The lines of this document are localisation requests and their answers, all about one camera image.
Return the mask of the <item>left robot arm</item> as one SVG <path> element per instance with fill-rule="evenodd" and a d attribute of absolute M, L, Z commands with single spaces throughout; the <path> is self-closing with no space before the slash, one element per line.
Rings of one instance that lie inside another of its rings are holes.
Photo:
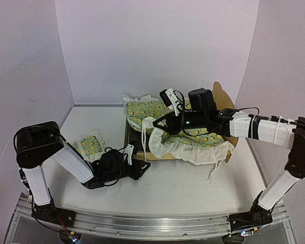
<path fill-rule="evenodd" d="M 51 205 L 43 170 L 45 162 L 53 160 L 60 164 L 89 190 L 111 187 L 122 178 L 139 180 L 150 167 L 149 162 L 134 157 L 136 141 L 122 149 L 108 147 L 90 163 L 64 138 L 54 121 L 19 129 L 13 137 L 13 146 L 21 178 L 39 206 L 39 215 L 47 222 L 55 221 L 58 211 Z"/>

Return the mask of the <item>lemon print bed cushion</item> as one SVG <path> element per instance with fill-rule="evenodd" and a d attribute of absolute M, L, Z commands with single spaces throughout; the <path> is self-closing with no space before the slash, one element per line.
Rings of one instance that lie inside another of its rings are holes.
<path fill-rule="evenodd" d="M 205 128 L 188 129 L 177 135 L 169 135 L 153 127 L 153 122 L 169 113 L 171 110 L 163 101 L 147 95 L 141 98 L 130 98 L 123 95 L 124 114 L 128 127 L 126 142 L 129 142 L 129 129 L 141 132 L 142 158 L 147 160 L 165 159 L 171 156 L 194 165 L 211 165 L 207 180 L 212 181 L 213 174 L 220 168 L 222 162 L 228 162 L 236 145 L 236 139 L 227 139 L 224 136 L 208 133 Z M 146 152 L 146 134 L 149 138 L 150 152 Z"/>

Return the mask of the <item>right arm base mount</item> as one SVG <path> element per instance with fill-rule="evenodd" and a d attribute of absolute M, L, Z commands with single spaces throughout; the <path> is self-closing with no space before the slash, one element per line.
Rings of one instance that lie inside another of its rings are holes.
<path fill-rule="evenodd" d="M 245 212 L 230 214 L 227 222 L 230 226 L 230 233 L 239 233 L 260 228 L 272 223 L 273 208 L 265 209 L 258 203 L 259 198 L 255 199 L 250 210 Z"/>

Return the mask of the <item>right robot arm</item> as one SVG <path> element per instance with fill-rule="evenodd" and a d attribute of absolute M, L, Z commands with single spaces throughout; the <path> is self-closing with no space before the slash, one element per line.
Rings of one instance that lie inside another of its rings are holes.
<path fill-rule="evenodd" d="M 243 137 L 289 149 L 284 170 L 260 193 L 246 221 L 257 225 L 275 204 L 298 182 L 305 178 L 305 118 L 284 119 L 281 116 L 260 116 L 246 113 L 245 108 L 218 110 L 212 92 L 200 88 L 189 92 L 190 109 L 185 108 L 184 97 L 177 97 L 173 89 L 160 92 L 160 97 L 171 112 L 153 123 L 154 127 L 177 135 L 190 129 L 204 128 L 208 134 L 225 137 Z"/>

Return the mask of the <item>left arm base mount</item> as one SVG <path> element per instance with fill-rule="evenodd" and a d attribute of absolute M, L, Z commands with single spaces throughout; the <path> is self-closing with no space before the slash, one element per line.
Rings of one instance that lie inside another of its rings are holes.
<path fill-rule="evenodd" d="M 73 227 L 76 213 L 69 209 L 59 208 L 54 205 L 53 199 L 49 204 L 38 206 L 32 204 L 32 217 L 38 221 Z"/>

